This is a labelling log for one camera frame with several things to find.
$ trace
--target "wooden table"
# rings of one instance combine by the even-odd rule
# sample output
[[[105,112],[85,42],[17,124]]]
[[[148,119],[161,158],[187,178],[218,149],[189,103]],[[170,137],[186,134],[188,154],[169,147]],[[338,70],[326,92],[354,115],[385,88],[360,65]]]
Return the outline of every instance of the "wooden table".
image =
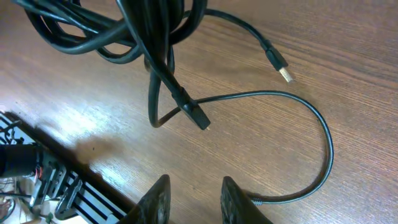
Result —
[[[82,4],[121,17],[113,1]],[[176,77],[194,98],[282,90],[323,113],[336,150],[331,176],[311,197],[261,206],[274,223],[398,222],[397,6],[210,1],[210,8],[250,22],[274,43],[290,63],[296,80],[290,85],[258,42],[228,22],[206,17],[175,46]],[[174,223],[221,223],[226,175],[244,189],[282,195],[304,188],[318,174],[323,133],[292,100],[264,96],[210,103],[203,105],[210,130],[199,130],[183,114],[154,129],[142,57],[115,65],[95,52],[57,52],[8,1],[0,9],[0,43],[1,107],[46,130],[135,202],[169,174]],[[174,106],[162,86],[160,114]]]

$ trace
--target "wooden surface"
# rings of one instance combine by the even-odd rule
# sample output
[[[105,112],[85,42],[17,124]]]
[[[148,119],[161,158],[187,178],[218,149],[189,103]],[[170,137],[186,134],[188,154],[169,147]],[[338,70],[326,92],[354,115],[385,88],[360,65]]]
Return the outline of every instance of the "wooden surface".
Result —
[[[113,1],[82,4],[121,17]],[[1,5],[1,107],[47,130],[135,202],[169,174],[174,223],[221,223],[226,175],[244,189],[282,195],[318,174],[323,133],[298,103],[271,96],[210,103],[203,105],[210,130],[200,131],[183,114],[154,129],[142,57],[115,65],[95,52],[62,54],[39,37],[21,8]],[[274,43],[295,76],[290,85],[259,44],[228,22],[206,17],[175,46],[175,74],[194,98],[284,90],[323,113],[336,150],[331,176],[309,198],[261,206],[274,223],[398,222],[397,5],[210,1]],[[160,113],[174,106],[163,86]]]

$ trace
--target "wood grain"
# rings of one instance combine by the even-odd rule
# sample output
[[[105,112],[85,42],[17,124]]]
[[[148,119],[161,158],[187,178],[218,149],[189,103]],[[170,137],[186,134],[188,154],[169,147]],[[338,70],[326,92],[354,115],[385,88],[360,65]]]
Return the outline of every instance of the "wood grain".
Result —
[[[121,17],[112,1],[82,4]],[[335,165],[324,187],[299,202],[263,205],[264,214],[274,223],[397,223],[398,3],[214,0],[209,7],[257,27],[296,82],[284,82],[247,32],[206,17],[175,46],[175,74],[189,93],[289,91],[313,103],[332,131]],[[21,8],[6,1],[0,11],[1,106],[48,131],[135,202],[169,174],[173,222],[221,223],[226,175],[265,195],[295,192],[317,175],[322,132],[298,103],[271,96],[211,103],[203,105],[208,131],[183,114],[154,129],[142,57],[115,65],[94,52],[65,55]],[[174,106],[163,86],[160,113]]]

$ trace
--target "metal connector tip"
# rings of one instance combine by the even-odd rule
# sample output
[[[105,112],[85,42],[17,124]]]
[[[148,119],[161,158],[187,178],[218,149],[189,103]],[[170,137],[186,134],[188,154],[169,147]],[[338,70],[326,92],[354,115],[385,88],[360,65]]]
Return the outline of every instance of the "metal connector tip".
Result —
[[[286,68],[281,68],[279,70],[280,74],[285,78],[287,83],[290,83],[293,81],[293,77],[287,72]]]

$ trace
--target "cable bundle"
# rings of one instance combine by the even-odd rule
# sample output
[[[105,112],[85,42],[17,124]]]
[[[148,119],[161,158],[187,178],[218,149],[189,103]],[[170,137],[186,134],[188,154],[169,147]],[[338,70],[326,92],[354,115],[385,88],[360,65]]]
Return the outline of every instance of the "cable bundle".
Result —
[[[184,11],[183,0],[116,0],[123,19],[115,21],[80,5],[79,0],[13,0],[22,6],[32,25],[42,38],[53,48],[66,54],[83,54],[97,51],[105,60],[124,64],[144,54],[146,69],[150,72],[149,121],[155,128],[162,126],[179,111],[185,114],[201,129],[210,125],[210,120],[200,108],[200,103],[228,100],[256,95],[284,96],[305,105],[319,120],[325,132],[328,150],[319,176],[300,192],[279,196],[263,197],[249,195],[255,204],[285,203],[304,198],[318,190],[326,181],[333,164],[333,143],[331,134],[319,111],[304,99],[282,91],[250,91],[230,95],[192,99],[174,77],[173,45],[186,39],[199,26],[204,15],[220,17],[249,31],[260,43],[273,67],[290,82],[286,71],[287,62],[283,56],[253,26],[225,12],[207,9],[207,0],[193,0],[192,9]],[[67,34],[59,22],[81,29],[85,37]],[[130,47],[124,54],[114,54],[104,46],[118,43]],[[174,110],[158,119],[157,106],[160,84],[164,83],[177,103]]]

